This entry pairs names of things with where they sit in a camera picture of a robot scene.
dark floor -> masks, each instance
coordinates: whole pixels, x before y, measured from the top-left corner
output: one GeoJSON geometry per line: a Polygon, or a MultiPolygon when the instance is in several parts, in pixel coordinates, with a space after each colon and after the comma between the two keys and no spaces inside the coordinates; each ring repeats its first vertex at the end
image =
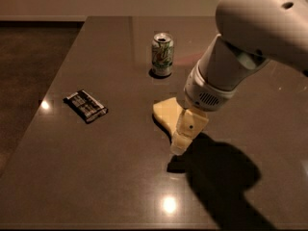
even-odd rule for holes
{"type": "Polygon", "coordinates": [[[0,22],[0,176],[81,26],[0,22]]]}

green and white can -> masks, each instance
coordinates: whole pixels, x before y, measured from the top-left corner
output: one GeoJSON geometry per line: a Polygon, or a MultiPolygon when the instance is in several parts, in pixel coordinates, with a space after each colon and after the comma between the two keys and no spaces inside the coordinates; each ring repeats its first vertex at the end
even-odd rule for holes
{"type": "Polygon", "coordinates": [[[170,34],[160,33],[152,41],[152,72],[161,77],[166,77],[172,72],[173,64],[173,39],[170,34]]]}

can label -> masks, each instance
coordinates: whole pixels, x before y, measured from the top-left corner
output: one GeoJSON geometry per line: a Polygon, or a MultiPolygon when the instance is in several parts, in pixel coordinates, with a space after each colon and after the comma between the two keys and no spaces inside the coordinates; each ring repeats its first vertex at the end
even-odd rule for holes
{"type": "Polygon", "coordinates": [[[152,41],[152,71],[158,76],[171,74],[173,64],[173,40],[170,34],[161,33],[152,41]]]}

soda can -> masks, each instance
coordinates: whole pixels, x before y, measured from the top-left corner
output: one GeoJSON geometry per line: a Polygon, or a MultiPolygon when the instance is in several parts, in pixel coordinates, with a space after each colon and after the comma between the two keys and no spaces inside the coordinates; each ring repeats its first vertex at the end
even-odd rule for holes
{"type": "Polygon", "coordinates": [[[171,74],[173,64],[173,39],[170,34],[160,33],[152,41],[152,72],[160,77],[171,74]]]}

table surface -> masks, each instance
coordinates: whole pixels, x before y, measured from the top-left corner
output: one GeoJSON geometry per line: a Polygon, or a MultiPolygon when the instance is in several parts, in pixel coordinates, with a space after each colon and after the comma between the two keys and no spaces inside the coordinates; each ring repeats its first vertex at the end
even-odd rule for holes
{"type": "Polygon", "coordinates": [[[180,158],[153,121],[155,102],[185,105],[186,78],[216,33],[212,17],[89,17],[0,179],[0,227],[308,228],[301,73],[270,62],[244,80],[180,158]],[[162,31],[174,67],[155,79],[162,31]],[[81,89],[109,113],[86,124],[63,102],[81,89]]]}

